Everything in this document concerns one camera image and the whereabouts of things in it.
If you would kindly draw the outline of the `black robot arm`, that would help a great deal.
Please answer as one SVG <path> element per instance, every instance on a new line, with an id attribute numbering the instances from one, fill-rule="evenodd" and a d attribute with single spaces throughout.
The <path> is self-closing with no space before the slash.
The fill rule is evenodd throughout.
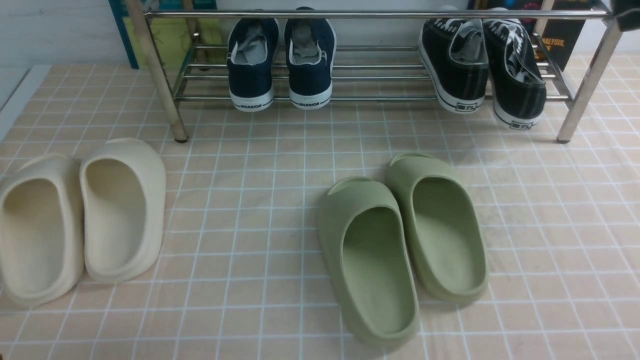
<path id="1" fill-rule="evenodd" d="M 640 29 L 640 0 L 611 0 L 610 5 L 620 32 Z"/>

